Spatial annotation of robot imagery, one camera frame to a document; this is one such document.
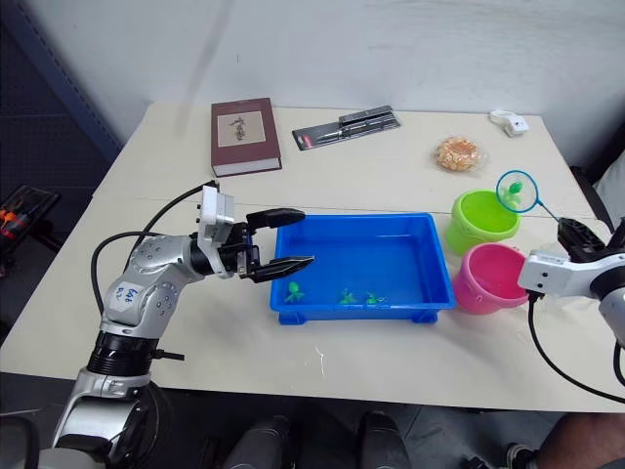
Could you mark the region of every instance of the snack package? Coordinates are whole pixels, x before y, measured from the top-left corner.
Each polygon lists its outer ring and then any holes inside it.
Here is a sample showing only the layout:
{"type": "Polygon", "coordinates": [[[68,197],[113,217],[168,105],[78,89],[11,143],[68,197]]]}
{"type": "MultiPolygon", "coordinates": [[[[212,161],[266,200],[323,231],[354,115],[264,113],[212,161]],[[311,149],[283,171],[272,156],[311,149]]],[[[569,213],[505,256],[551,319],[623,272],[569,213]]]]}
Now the snack package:
{"type": "Polygon", "coordinates": [[[478,146],[464,137],[450,137],[442,141],[436,157],[440,166],[452,171],[467,171],[485,160],[478,146]]]}

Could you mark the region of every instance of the white table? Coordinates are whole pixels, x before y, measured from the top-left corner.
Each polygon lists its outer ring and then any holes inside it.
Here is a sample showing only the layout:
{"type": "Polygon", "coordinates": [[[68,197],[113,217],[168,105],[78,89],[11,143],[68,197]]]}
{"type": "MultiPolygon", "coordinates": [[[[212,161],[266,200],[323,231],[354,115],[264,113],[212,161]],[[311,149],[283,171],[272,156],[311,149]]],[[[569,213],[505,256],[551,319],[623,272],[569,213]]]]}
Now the white table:
{"type": "MultiPolygon", "coordinates": [[[[539,117],[527,118],[527,135],[509,139],[483,115],[402,112],[399,129],[300,152],[292,129],[346,112],[279,108],[274,113],[284,169],[222,179],[224,192],[235,197],[239,220],[272,206],[308,213],[429,211],[442,234],[449,221],[445,212],[458,194],[492,188],[500,174],[518,167],[538,179],[542,198],[554,211],[607,236],[539,117]],[[448,173],[433,163],[431,150],[457,134],[490,153],[478,172],[448,173]]],[[[108,235],[141,228],[163,200],[211,179],[209,119],[208,108],[150,107],[6,340],[0,369],[75,377],[88,360],[99,323],[89,281],[93,248],[108,235]]],[[[195,203],[183,202],[156,228],[188,234],[196,229],[195,217],[195,203]]],[[[256,236],[266,260],[274,237],[271,230],[256,236]]],[[[554,248],[555,224],[532,212],[509,243],[525,253],[554,248]]],[[[118,241],[102,254],[102,289],[119,274],[131,244],[118,241]]],[[[453,275],[460,259],[447,254],[446,261],[453,275]]],[[[189,389],[431,405],[623,410],[574,388],[542,362],[524,308],[485,318],[441,312],[435,325],[353,320],[280,326],[268,307],[269,290],[268,284],[238,279],[190,285],[161,342],[166,350],[187,354],[187,361],[155,362],[155,380],[189,389]]],[[[613,336],[597,302],[546,299],[539,305],[539,335],[553,360],[585,383],[621,392],[611,374],[613,336]]]]}
{"type": "MultiPolygon", "coordinates": [[[[89,257],[98,242],[142,225],[162,202],[123,204],[95,198],[25,311],[0,355],[3,371],[73,378],[88,360],[99,316],[91,293],[89,257]]],[[[238,220],[269,208],[236,205],[238,220]]],[[[312,213],[345,213],[314,210],[312,213]]],[[[195,204],[182,203],[156,227],[169,234],[194,230],[195,204]]],[[[443,232],[449,215],[435,215],[443,232]]],[[[588,222],[601,235],[599,222],[588,222]]],[[[553,248],[555,224],[527,218],[510,244],[553,248]]],[[[265,260],[275,231],[255,237],[265,260]]],[[[120,272],[131,240],[101,255],[104,289],[120,272]]],[[[446,254],[449,271],[460,259],[446,254]]],[[[609,411],[622,405],[593,397],[559,378],[531,344],[526,308],[472,317],[441,312],[434,325],[405,320],[311,321],[281,326],[269,307],[270,285],[207,278],[187,287],[161,345],[187,354],[185,362],[154,362],[161,386],[214,391],[320,396],[430,405],[609,411]]],[[[537,328],[564,370],[585,383],[622,393],[611,374],[613,336],[592,300],[546,299],[537,328]]]]}
{"type": "MultiPolygon", "coordinates": [[[[222,190],[238,203],[445,213],[460,193],[494,190],[503,173],[522,169],[558,216],[595,217],[539,116],[527,116],[529,132],[511,139],[483,114],[398,112],[402,126],[393,130],[307,151],[295,145],[292,130],[348,112],[275,108],[283,169],[222,178],[222,190]],[[479,144],[483,167],[455,173],[436,164],[434,150],[455,135],[479,144]]],[[[96,196],[171,200],[211,179],[210,147],[210,107],[152,105],[96,196]]],[[[540,208],[531,215],[547,216],[540,208]]]]}

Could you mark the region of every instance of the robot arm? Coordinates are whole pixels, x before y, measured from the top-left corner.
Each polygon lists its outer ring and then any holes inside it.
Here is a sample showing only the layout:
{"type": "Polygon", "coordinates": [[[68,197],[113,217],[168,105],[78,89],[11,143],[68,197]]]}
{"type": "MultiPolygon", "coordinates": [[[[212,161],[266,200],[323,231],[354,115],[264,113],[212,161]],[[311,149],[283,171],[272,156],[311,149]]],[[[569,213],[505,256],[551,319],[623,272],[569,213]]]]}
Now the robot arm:
{"type": "Polygon", "coordinates": [[[625,346],[625,220],[608,245],[585,225],[565,218],[559,221],[558,239],[569,257],[531,251],[519,286],[539,294],[599,299],[599,311],[625,346]]]}
{"type": "Polygon", "coordinates": [[[198,209],[197,234],[146,239],[106,291],[96,345],[78,373],[53,448],[42,451],[42,457],[53,458],[50,467],[71,467],[71,458],[84,460],[85,454],[93,467],[132,466],[146,424],[141,396],[150,382],[151,361],[184,359],[156,347],[187,284],[234,273],[267,281],[295,273],[314,259],[289,257],[261,265],[252,241],[257,229],[295,223],[303,212],[267,210],[236,224],[232,197],[209,186],[198,209]],[[59,457],[63,464],[54,459],[59,457]]]}

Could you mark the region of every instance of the pink plastic cup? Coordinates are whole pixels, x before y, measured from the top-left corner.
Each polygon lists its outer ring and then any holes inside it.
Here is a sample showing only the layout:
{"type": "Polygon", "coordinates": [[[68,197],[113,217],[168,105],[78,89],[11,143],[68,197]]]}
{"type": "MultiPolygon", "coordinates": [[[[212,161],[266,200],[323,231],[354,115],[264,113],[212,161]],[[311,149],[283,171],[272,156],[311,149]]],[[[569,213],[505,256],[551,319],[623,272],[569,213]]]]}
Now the pink plastic cup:
{"type": "Polygon", "coordinates": [[[464,255],[451,282],[458,304],[472,315],[489,315],[527,301],[517,281],[525,258],[504,244],[479,244],[464,255]]]}

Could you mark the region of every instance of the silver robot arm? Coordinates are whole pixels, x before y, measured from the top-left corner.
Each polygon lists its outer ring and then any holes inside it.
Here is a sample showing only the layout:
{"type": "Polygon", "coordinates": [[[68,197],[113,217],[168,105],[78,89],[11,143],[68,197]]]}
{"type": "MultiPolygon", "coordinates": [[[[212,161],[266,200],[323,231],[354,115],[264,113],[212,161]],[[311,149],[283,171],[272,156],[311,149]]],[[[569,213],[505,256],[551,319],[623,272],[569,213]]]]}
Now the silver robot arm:
{"type": "Polygon", "coordinates": [[[266,281],[303,269],[313,257],[274,259],[261,265],[252,235],[258,228],[295,223],[304,213],[273,209],[234,223],[232,197],[203,188],[198,233],[159,235],[132,253],[128,268],[104,295],[96,345],[80,369],[53,439],[41,451],[40,467],[71,469],[132,467],[146,424],[141,397],[154,359],[183,360],[157,349],[183,288],[204,277],[266,281]]]}

